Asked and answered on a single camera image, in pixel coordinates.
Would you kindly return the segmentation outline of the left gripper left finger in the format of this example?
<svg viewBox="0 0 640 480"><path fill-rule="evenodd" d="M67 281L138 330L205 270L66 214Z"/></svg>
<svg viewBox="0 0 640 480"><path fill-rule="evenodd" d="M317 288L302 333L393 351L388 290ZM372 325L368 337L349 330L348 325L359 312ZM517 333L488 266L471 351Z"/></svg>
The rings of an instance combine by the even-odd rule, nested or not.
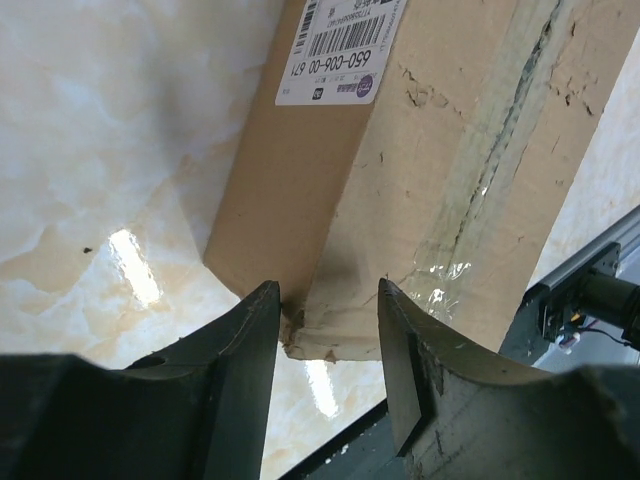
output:
<svg viewBox="0 0 640 480"><path fill-rule="evenodd" d="M74 354L1 359L5 479L256 479L281 316L267 281L122 370Z"/></svg>

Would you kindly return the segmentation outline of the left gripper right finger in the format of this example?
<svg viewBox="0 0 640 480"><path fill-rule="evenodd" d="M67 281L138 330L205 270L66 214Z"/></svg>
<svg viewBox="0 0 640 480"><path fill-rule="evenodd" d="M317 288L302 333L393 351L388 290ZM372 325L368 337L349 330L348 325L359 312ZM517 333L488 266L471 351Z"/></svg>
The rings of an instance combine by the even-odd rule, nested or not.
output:
<svg viewBox="0 0 640 480"><path fill-rule="evenodd" d="M412 479L635 479L639 371L551 373L475 343L381 279L396 453Z"/></svg>

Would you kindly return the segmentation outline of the brown cardboard express box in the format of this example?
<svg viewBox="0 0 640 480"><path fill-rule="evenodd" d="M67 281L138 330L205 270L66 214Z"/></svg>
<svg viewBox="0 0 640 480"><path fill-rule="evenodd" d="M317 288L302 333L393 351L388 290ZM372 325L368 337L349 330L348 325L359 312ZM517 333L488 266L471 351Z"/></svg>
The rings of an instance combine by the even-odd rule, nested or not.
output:
<svg viewBox="0 0 640 480"><path fill-rule="evenodd" d="M376 360L381 278L497 350L639 30L635 1L406 1L368 105L277 106L285 3L204 254L299 360Z"/></svg>

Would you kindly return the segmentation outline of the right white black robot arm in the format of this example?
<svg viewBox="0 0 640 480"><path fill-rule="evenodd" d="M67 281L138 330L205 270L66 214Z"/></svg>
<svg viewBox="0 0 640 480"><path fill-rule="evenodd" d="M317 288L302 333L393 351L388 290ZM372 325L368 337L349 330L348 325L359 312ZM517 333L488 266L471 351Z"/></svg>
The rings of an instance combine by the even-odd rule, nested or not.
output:
<svg viewBox="0 0 640 480"><path fill-rule="evenodd" d="M622 339L639 349L639 286L602 273L583 278L577 296L578 310L622 330Z"/></svg>

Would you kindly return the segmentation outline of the white shipping label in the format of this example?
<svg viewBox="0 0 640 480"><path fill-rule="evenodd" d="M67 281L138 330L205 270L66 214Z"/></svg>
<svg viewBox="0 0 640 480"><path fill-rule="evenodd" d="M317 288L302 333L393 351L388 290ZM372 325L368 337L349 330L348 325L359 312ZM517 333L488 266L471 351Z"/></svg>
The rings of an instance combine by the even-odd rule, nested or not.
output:
<svg viewBox="0 0 640 480"><path fill-rule="evenodd" d="M306 2L275 104L372 103L406 4L405 0Z"/></svg>

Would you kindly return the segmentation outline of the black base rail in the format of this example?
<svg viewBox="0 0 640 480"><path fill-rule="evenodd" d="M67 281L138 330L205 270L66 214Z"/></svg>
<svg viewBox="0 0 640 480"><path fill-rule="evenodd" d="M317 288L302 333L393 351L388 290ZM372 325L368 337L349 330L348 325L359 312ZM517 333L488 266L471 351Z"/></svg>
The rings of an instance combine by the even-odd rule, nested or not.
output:
<svg viewBox="0 0 640 480"><path fill-rule="evenodd" d="M551 373L631 366L622 330L578 310L583 278L598 272L639 286L639 214L632 211L524 295L495 353ZM289 472L292 479L412 479L395 449L387 398Z"/></svg>

